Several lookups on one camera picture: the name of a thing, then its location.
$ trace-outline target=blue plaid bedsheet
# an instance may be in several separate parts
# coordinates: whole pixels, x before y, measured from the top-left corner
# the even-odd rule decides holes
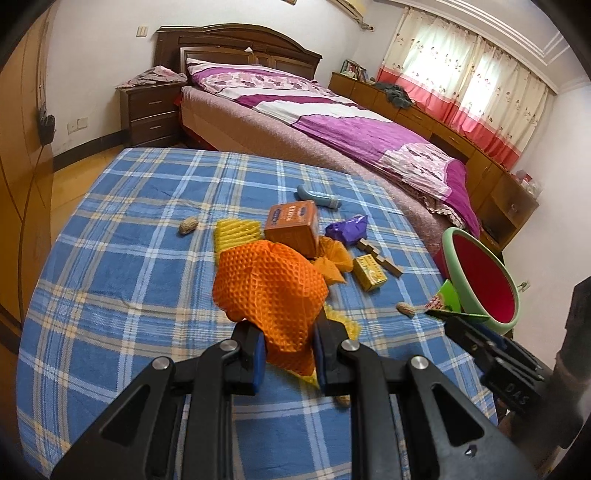
[[[132,148],[121,152],[84,197],[57,239],[22,332],[17,376],[24,453],[45,475],[149,361],[199,355],[230,337],[212,301],[213,229],[222,218],[267,217],[296,199],[298,184],[338,196],[320,209],[320,227],[369,215],[368,239],[405,273],[362,292],[351,274],[328,303],[363,327],[360,340],[381,355],[425,355],[496,421],[490,392],[471,357],[441,324],[395,305],[422,305],[441,285],[435,265],[404,215],[379,186],[349,175],[250,155]],[[179,236],[179,223],[199,226]],[[184,411],[186,419],[187,406]],[[237,480],[350,477],[349,412],[270,365],[256,397],[233,401]],[[181,431],[181,445],[184,437]]]

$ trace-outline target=purple bedspread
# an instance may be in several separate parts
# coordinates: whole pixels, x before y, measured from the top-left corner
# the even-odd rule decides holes
[[[312,138],[453,208],[476,237],[465,166],[416,133],[296,75],[252,65],[190,59],[205,91],[278,119]]]

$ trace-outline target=orange mesh net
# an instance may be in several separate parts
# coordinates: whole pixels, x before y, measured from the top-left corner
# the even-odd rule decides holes
[[[269,362],[300,375],[314,371],[311,330],[327,295],[309,261],[267,240],[223,251],[213,282],[213,301],[231,321],[264,332]]]

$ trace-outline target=wooden nightstand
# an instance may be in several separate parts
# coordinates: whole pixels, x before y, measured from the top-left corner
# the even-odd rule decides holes
[[[180,125],[174,104],[184,82],[142,85],[119,90],[121,128],[129,147],[170,147],[178,142]]]

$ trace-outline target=cardboard box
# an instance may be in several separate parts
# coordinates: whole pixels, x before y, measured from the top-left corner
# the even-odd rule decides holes
[[[353,275],[365,291],[382,286],[388,280],[382,267],[373,255],[364,255],[353,259]]]
[[[318,210],[312,200],[274,205],[265,224],[265,238],[292,247],[304,257],[318,250]]]

